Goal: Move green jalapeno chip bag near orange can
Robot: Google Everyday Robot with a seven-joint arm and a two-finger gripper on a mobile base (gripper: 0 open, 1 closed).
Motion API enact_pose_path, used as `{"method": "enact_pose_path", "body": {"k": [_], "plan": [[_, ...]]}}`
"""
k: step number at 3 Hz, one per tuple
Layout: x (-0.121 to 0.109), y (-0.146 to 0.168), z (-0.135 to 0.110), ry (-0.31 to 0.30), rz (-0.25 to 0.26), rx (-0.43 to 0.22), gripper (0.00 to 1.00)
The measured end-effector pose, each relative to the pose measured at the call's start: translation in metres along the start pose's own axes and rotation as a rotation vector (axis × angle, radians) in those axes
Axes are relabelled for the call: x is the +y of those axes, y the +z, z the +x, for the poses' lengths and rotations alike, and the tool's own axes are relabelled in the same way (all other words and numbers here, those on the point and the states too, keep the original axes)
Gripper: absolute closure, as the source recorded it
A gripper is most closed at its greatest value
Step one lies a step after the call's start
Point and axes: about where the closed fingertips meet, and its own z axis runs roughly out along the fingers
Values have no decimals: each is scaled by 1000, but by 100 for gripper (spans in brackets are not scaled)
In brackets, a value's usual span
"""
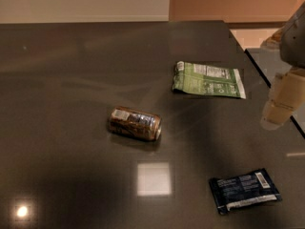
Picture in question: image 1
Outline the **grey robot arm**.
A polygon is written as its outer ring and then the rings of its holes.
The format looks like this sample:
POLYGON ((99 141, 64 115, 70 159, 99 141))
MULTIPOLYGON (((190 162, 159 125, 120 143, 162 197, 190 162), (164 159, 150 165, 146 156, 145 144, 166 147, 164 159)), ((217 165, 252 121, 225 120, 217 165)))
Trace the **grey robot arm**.
POLYGON ((275 75, 263 108, 261 126, 271 131, 281 127, 305 102, 305 2, 283 27, 279 55, 291 68, 275 75))

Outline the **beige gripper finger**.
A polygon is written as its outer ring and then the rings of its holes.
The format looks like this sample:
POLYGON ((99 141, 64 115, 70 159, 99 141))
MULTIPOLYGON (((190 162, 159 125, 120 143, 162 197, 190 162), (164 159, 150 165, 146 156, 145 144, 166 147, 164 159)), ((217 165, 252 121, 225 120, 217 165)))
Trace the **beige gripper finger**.
POLYGON ((304 102, 305 69, 291 67, 286 73, 277 73, 263 108, 261 126, 268 131, 278 129, 304 102))

